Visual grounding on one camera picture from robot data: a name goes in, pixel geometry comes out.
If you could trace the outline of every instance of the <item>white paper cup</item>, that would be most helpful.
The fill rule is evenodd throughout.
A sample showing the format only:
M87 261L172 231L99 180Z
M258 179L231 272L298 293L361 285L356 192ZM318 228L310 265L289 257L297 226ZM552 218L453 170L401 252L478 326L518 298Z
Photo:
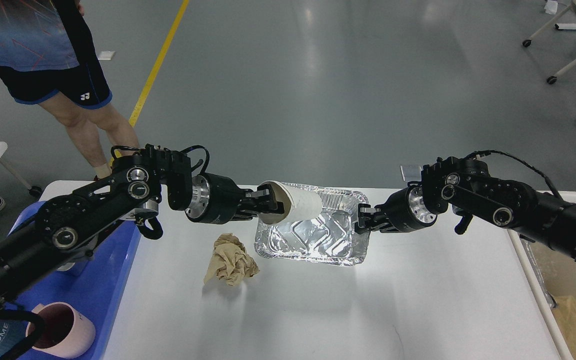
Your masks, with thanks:
M268 180L275 199L283 203L283 214L259 214L259 220L266 225L294 223L315 219L322 213L322 198L315 191L297 189L278 181Z
M39 315L46 324L41 337L32 347L34 350L73 359L86 353L95 341L93 323L68 303L40 303L32 312ZM26 337L34 329L34 324L29 323L25 328Z

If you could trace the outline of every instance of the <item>blue patterned shirt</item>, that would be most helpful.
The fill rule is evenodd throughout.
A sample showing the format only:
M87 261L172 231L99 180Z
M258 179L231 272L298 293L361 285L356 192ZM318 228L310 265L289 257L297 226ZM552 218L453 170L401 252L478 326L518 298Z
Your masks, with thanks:
M0 0L0 66L38 71L78 65L53 1Z

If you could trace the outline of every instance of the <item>crumpled paper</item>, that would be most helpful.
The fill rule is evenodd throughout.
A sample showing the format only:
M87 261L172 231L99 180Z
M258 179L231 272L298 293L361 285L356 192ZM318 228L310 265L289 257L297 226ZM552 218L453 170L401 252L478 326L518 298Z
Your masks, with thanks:
M244 244L232 233L221 234L213 247L203 284L213 276L217 276L219 280L226 280L226 284L231 287L236 287L244 278L252 278L259 273L255 260L248 255Z

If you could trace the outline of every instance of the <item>pink mug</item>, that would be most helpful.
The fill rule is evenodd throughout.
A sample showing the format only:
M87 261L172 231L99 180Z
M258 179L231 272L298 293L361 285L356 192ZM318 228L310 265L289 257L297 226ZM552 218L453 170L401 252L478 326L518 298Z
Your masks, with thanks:
M45 322L45 330L32 347L34 350L73 359L81 356L95 341L95 326L68 303L53 302L48 305L39 304L32 312L39 315ZM26 337L35 330L29 323L25 328Z

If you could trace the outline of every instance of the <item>caster wheel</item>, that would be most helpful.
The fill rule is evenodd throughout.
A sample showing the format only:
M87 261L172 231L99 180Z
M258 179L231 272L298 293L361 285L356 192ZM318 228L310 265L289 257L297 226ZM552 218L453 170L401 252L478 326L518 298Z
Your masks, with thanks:
M44 191L39 186L33 186L30 187L30 189L28 189L28 194L30 194L30 196L32 196L33 198L37 199L39 199L39 197L42 195L42 192Z

